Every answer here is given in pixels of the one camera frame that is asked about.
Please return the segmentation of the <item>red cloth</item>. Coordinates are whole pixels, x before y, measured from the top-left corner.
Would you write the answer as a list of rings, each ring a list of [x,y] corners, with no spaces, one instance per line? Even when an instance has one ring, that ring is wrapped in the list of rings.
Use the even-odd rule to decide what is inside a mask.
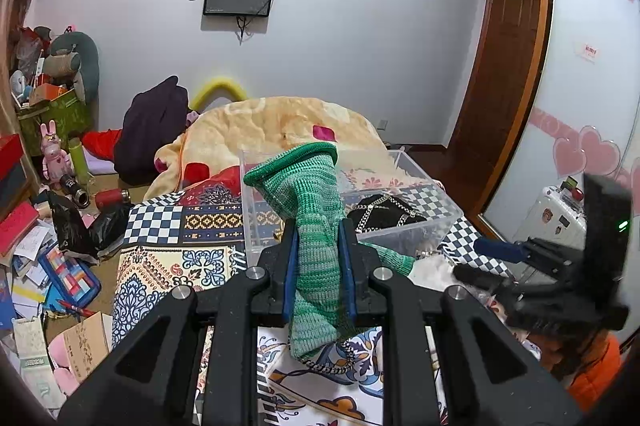
[[[81,137],[82,146],[93,157],[100,160],[114,162],[115,146],[122,136],[121,129],[108,129],[107,131],[87,131]]]

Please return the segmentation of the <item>black plastic bag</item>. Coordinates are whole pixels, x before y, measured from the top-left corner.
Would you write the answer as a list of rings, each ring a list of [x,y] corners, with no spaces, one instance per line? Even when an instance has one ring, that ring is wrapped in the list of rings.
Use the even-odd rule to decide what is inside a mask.
[[[68,198],[49,191],[48,202],[58,249],[67,257],[79,258],[92,265],[111,258],[122,246],[128,225],[130,203],[108,205],[86,226],[76,205]]]

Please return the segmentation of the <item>yellow fuzzy headband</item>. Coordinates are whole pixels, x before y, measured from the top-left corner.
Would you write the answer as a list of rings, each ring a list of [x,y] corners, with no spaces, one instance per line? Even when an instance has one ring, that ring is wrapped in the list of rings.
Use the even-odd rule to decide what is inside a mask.
[[[203,112],[210,101],[224,97],[231,102],[243,101],[248,98],[246,90],[232,79],[225,76],[215,76],[209,80],[190,100],[192,111]]]

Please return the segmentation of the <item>clear plastic storage box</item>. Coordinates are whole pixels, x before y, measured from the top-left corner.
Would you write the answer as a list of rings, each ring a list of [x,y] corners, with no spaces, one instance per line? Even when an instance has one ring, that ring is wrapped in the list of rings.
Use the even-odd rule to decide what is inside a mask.
[[[343,150],[338,148],[337,191],[345,215],[364,218],[354,224],[358,240],[382,245],[398,253],[422,257],[437,251],[462,209],[446,191],[402,150]],[[284,221],[256,188],[243,177],[274,153],[240,152],[240,180],[245,253],[257,264],[266,247],[277,245]],[[383,217],[383,209],[392,215]]]

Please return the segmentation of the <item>colourful pencil case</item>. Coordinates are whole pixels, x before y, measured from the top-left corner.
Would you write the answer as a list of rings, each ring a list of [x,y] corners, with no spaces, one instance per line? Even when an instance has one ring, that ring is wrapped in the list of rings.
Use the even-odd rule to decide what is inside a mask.
[[[101,283],[90,268],[75,257],[66,257],[56,245],[38,255],[38,263],[58,292],[58,299],[86,308],[101,290]]]

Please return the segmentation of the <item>white soft cloth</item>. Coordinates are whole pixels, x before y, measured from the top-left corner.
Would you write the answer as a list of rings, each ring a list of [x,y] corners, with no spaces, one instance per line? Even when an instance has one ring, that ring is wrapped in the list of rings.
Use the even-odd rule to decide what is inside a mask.
[[[454,277],[454,264],[444,255],[433,254],[417,259],[408,278],[417,287],[445,292],[447,287],[457,285]]]

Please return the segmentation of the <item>brown wooden door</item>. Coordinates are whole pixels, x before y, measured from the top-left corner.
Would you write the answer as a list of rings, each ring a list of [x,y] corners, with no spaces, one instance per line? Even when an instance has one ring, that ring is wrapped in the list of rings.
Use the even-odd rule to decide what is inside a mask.
[[[546,51],[551,0],[486,0],[480,38],[448,146],[448,181],[482,230],[484,210],[522,134]]]

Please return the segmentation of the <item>grey plush toy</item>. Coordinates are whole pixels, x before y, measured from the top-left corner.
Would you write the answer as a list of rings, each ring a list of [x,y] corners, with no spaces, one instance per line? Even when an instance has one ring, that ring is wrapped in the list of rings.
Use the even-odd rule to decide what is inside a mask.
[[[65,32],[55,38],[44,59],[43,74],[53,85],[73,88],[78,99],[91,105],[99,93],[100,68],[96,43],[84,32]]]

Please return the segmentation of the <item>beige fleece blanket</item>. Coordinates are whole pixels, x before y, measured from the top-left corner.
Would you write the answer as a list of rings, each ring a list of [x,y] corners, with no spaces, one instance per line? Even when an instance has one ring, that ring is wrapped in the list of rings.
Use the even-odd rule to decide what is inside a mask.
[[[378,132],[361,114],[317,98],[262,97],[210,109],[158,149],[155,159],[165,169],[144,197],[149,200],[178,191],[190,163],[203,163],[215,175],[238,165],[243,151],[275,155],[316,142],[316,127],[332,131],[341,164],[373,172],[394,167]]]

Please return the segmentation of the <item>white stickered suitcase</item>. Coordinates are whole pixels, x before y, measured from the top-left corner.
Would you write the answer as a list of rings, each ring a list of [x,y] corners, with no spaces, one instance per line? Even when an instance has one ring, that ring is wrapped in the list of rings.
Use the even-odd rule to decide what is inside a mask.
[[[544,187],[513,240],[543,239],[582,249],[586,239],[584,196],[578,181],[570,176],[559,186]]]

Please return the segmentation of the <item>pink rabbit toy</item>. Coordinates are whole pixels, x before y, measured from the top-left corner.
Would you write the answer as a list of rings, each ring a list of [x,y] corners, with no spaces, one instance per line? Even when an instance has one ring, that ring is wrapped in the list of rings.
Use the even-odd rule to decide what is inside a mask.
[[[73,175],[74,167],[70,155],[62,148],[56,131],[55,120],[40,124],[42,151],[42,174],[52,185],[59,185],[65,175]]]

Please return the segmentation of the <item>green cardboard box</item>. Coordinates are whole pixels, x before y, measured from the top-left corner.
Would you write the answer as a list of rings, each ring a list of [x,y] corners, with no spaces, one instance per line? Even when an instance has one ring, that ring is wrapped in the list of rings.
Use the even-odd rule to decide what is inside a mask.
[[[70,139],[80,137],[93,127],[91,108],[81,102],[74,92],[67,92],[34,108],[20,109],[16,115],[25,151],[31,157],[41,154],[41,123],[55,122],[56,134],[65,150]]]

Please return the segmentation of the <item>dark purple garment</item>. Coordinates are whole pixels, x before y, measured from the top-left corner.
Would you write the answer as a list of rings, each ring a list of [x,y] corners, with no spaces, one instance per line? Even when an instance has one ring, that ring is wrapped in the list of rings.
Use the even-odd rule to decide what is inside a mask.
[[[189,112],[188,91],[176,75],[134,97],[114,147],[115,171],[124,183],[152,183],[158,175],[156,151],[184,132]]]

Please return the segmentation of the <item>patterned colourful tablecloth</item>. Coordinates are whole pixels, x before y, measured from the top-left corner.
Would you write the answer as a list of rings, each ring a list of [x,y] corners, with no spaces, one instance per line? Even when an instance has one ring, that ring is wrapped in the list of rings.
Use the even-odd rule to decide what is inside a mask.
[[[509,278],[498,259],[478,255],[480,234],[462,216],[436,252]],[[116,346],[174,287],[220,287],[248,266],[240,198],[222,180],[146,200],[132,208],[119,256],[108,341]],[[332,368],[311,371],[288,352],[284,328],[260,328],[257,339],[258,412],[262,425],[378,425],[383,420],[383,343],[380,328],[320,352]]]

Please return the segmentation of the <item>green knitted glove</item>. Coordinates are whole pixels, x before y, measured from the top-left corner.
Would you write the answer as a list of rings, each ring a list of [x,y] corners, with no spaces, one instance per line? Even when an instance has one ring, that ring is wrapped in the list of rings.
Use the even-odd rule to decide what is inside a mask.
[[[346,218],[336,178],[337,150],[311,142],[253,167],[244,183],[256,189],[298,234],[297,281],[290,324],[291,356],[329,374],[320,351],[357,334],[344,304],[338,229]]]

